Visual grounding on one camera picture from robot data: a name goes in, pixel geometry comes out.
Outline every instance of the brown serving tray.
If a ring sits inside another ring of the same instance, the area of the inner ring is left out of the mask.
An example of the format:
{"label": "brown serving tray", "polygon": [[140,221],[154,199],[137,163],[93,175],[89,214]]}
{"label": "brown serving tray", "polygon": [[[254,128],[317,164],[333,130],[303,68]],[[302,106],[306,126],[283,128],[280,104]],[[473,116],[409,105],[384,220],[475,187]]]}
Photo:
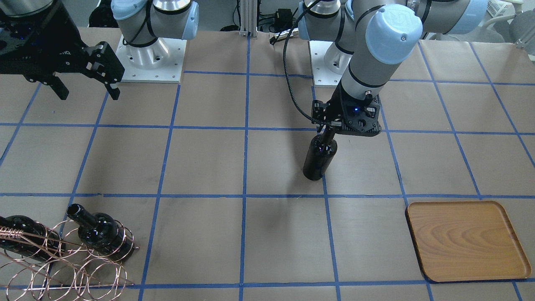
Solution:
{"label": "brown serving tray", "polygon": [[515,230],[495,201],[415,202],[406,213],[420,267],[433,281],[531,275]]}

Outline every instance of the white mounting plate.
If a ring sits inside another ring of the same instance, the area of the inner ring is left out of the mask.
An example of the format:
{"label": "white mounting plate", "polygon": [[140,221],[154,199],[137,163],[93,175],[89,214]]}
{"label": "white mounting plate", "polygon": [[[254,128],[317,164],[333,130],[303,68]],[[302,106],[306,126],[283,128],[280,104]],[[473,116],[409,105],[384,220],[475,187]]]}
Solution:
{"label": "white mounting plate", "polygon": [[179,84],[182,77],[182,66],[184,65],[184,55],[186,54],[186,40],[165,39],[165,43],[171,50],[171,59],[168,65],[157,69],[140,69],[135,67],[126,53],[126,46],[123,45],[123,36],[119,40],[119,46],[115,51],[117,57],[125,68],[125,74],[121,82],[162,82]]}
{"label": "white mounting plate", "polygon": [[333,42],[309,41],[310,63],[315,87],[336,87],[342,75],[329,70],[323,57]]}

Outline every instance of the tray rim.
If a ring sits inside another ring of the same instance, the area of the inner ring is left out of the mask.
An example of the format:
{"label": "tray rim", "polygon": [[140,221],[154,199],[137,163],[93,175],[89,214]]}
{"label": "tray rim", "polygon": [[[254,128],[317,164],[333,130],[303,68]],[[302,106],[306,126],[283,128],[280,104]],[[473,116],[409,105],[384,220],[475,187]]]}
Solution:
{"label": "tray rim", "polygon": [[[444,205],[444,204],[493,204],[501,213],[502,218],[504,219],[504,222],[506,222],[509,225],[510,234],[512,235],[511,239],[516,243],[517,248],[519,248],[520,254],[521,254],[521,260],[525,263],[524,266],[526,267],[525,273],[520,277],[510,278],[510,277],[485,277],[485,278],[457,278],[454,280],[435,280],[432,278],[424,268],[424,265],[422,264],[422,258],[419,252],[418,243],[416,240],[416,235],[414,233],[414,229],[412,226],[412,222],[410,220],[410,209],[418,206],[425,206],[425,205]],[[493,281],[493,280],[522,280],[527,279],[532,273],[531,263],[529,261],[528,256],[526,255],[524,251],[524,247],[522,246],[522,243],[518,239],[518,236],[516,234],[515,228],[513,227],[513,224],[511,223],[511,220],[509,219],[509,216],[507,214],[507,211],[505,208],[497,201],[494,200],[463,200],[463,201],[423,201],[423,202],[412,202],[407,206],[405,209],[405,217],[407,219],[407,224],[409,226],[409,232],[412,238],[412,243],[414,245],[414,249],[416,252],[416,257],[418,259],[418,264],[420,265],[420,270],[424,274],[425,277],[429,278],[433,282],[437,283],[445,283],[445,282],[474,282],[474,281]]]}

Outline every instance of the gray floor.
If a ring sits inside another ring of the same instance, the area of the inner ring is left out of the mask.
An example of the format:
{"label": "gray floor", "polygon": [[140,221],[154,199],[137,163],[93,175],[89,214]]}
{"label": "gray floor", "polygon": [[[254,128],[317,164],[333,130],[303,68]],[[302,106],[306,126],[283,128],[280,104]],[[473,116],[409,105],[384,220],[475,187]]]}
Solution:
{"label": "gray floor", "polygon": [[[117,29],[82,29],[117,44]],[[510,44],[421,41],[381,92],[384,133],[337,136],[323,180],[302,175],[315,128],[293,108],[281,43],[199,32],[173,84],[79,74],[71,93],[0,76],[0,207],[54,225],[69,203],[136,235],[120,300],[522,301],[535,279],[434,284],[404,216],[415,201],[502,204],[535,262],[535,67]],[[308,46],[288,52],[298,102]],[[2,270],[0,282],[11,275]]]}

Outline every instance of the black bottle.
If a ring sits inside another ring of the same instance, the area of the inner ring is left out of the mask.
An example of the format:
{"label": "black bottle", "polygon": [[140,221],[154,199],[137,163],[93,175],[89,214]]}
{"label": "black bottle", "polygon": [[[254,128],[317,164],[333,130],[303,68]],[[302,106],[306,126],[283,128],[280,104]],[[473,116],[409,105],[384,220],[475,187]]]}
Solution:
{"label": "black bottle", "polygon": [[[23,215],[14,215],[3,218],[0,216],[0,227],[8,227],[17,230],[22,230],[29,234],[40,235],[48,237],[50,239],[59,240],[58,233],[53,230],[47,229],[45,226],[36,223],[34,220]],[[44,238],[26,236],[29,240],[33,241],[36,245],[43,246]],[[62,251],[65,251],[65,244],[62,244],[61,250],[59,249],[59,242],[56,240],[48,240],[46,248],[49,252],[55,256],[60,256]],[[29,257],[38,261],[49,261],[55,259],[48,253],[40,250],[38,247],[25,243],[26,241],[20,239],[20,242],[9,239],[0,239],[0,247],[11,251],[13,253],[20,254],[24,257]]]}
{"label": "black bottle", "polygon": [[123,242],[124,229],[108,214],[91,214],[81,205],[72,204],[67,208],[67,216],[80,225],[80,240],[100,255],[112,261],[126,260],[132,255],[132,241]]}

